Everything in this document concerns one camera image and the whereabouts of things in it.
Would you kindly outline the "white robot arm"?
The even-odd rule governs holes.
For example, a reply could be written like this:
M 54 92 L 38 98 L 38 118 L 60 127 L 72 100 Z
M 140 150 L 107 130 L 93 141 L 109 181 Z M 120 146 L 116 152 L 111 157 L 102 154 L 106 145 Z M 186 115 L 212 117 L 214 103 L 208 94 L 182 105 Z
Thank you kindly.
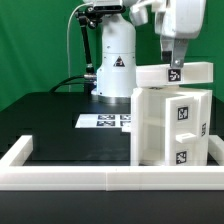
M 136 30 L 155 13 L 161 59 L 181 69 L 191 39 L 198 37 L 206 0 L 83 0 L 86 17 L 102 24 L 102 64 L 94 90 L 100 101 L 130 100 L 136 87 Z

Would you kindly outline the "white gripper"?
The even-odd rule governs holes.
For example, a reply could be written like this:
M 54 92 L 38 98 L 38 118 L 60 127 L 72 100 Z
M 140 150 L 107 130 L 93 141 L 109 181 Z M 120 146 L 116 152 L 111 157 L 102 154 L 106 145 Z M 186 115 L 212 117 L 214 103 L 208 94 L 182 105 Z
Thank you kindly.
M 155 12 L 155 33 L 160 35 L 161 59 L 182 68 L 187 39 L 196 39 L 202 28 L 206 0 L 167 0 Z

